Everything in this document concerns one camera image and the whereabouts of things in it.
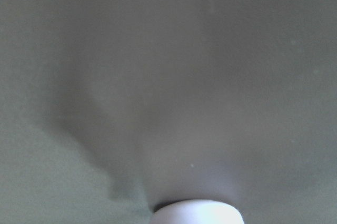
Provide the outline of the pink plastic cup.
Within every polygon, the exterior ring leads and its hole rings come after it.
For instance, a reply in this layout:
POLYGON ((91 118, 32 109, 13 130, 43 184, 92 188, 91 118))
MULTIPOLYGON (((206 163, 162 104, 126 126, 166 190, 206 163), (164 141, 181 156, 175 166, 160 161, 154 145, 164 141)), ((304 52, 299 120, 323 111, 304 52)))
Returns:
POLYGON ((184 200, 156 211, 151 224, 244 224, 233 206, 213 200, 184 200))

